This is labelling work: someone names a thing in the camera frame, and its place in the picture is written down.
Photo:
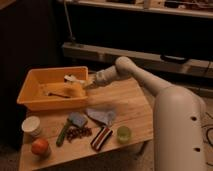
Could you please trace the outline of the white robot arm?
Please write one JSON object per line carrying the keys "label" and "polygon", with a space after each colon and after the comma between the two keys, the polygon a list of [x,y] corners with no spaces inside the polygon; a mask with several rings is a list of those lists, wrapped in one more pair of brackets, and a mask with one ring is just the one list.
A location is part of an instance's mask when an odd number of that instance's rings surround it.
{"label": "white robot arm", "polygon": [[155,171],[207,171],[200,116],[206,112],[201,97],[138,67],[130,58],[94,74],[87,88],[133,77],[154,97],[153,144]]}

